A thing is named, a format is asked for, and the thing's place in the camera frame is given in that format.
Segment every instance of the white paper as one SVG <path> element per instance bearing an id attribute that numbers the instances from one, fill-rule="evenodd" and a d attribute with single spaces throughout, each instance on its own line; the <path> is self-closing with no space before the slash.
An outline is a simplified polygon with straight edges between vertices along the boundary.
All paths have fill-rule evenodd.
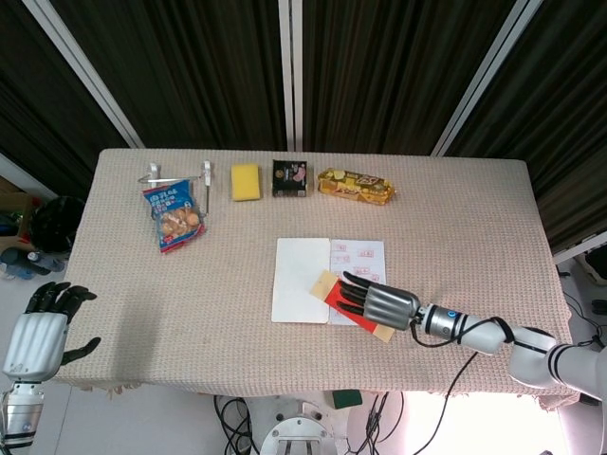
<path id="1" fill-rule="evenodd" d="M 330 256 L 329 239 L 278 239 L 272 322 L 328 322 L 329 305 L 310 291 L 330 268 Z"/>
<path id="2" fill-rule="evenodd" d="M 343 279 L 350 272 L 371 282 L 386 283 L 386 260 L 383 242 L 364 240 L 331 241 L 331 272 Z M 329 324 L 356 325 L 337 310 L 329 307 Z"/>

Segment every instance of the floor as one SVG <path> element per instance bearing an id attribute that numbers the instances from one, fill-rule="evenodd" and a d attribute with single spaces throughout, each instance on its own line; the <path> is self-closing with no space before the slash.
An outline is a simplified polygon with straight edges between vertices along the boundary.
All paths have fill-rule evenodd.
<path id="1" fill-rule="evenodd" d="M 573 260 L 561 270 L 572 272 L 572 277 L 562 280 L 563 288 L 580 300 L 585 314 L 590 315 L 588 302 L 591 298 L 606 298 L 607 288 L 593 286 Z M 44 282 L 59 281 L 62 277 L 58 275 L 36 277 L 30 282 L 0 280 L 0 353 L 6 351 L 14 321 L 31 293 Z M 570 326 L 578 340 L 591 335 L 589 324 L 577 316 L 572 317 Z M 0 375 L 0 390 L 8 386 L 9 381 Z M 350 414 L 348 434 L 353 447 L 359 443 L 372 400 L 372 394 L 365 394 L 363 406 Z M 413 454 L 432 434 L 442 404 L 439 395 L 407 394 L 402 425 L 378 446 L 380 453 Z M 393 393 L 382 428 L 393 426 L 399 409 L 399 395 Z M 599 407 L 577 404 L 556 413 L 541 410 L 528 396 L 457 396 L 450 401 L 441 430 L 424 455 L 463 453 L 455 450 L 456 446 L 465 447 L 469 455 L 540 455 L 544 450 L 551 450 L 554 455 L 598 453 L 601 419 Z M 506 437 L 511 434 L 517 437 Z M 209 396 L 143 386 L 110 397 L 105 391 L 80 391 L 51 382 L 46 385 L 45 410 L 30 453 L 216 455 L 223 453 L 225 442 Z"/>

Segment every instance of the yellow sponge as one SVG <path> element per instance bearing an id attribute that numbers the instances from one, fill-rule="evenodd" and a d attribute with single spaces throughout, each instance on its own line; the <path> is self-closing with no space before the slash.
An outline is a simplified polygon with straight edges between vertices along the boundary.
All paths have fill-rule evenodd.
<path id="1" fill-rule="evenodd" d="M 231 167 L 231 198 L 234 201 L 252 201 L 261 197 L 259 166 L 234 164 Z"/>

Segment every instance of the green object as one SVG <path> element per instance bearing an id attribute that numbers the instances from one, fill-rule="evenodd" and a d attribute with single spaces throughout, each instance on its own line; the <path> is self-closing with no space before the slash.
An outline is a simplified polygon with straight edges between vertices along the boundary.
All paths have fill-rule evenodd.
<path id="1" fill-rule="evenodd" d="M 350 408 L 362 404 L 360 391 L 333 391 L 333 402 L 336 410 Z"/>

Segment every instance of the table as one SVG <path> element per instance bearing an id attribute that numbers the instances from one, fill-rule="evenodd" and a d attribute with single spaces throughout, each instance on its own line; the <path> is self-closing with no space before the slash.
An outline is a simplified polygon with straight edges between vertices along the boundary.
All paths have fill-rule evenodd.
<path id="1" fill-rule="evenodd" d="M 272 198 L 272 159 L 308 161 L 308 172 L 345 168 L 391 179 L 384 207 L 311 191 Z M 151 161 L 162 176 L 214 168 L 208 232 L 162 255 L 137 182 Z M 230 200 L 230 165 L 259 163 L 263 199 Z M 204 187 L 194 195 L 204 207 Z M 140 383 L 257 396 L 364 389 L 444 392 L 471 352 L 425 349 L 411 334 L 389 344 L 358 327 L 270 322 L 276 240 L 382 240 L 388 283 L 479 317 L 501 316 L 567 342 L 569 312 L 526 166 L 455 157 L 293 154 L 211 150 L 105 150 L 66 278 L 99 297 L 70 328 L 68 347 L 100 336 L 94 354 L 58 378 L 81 387 Z M 531 390 L 507 374 L 506 347 L 479 355 L 454 392 Z"/>

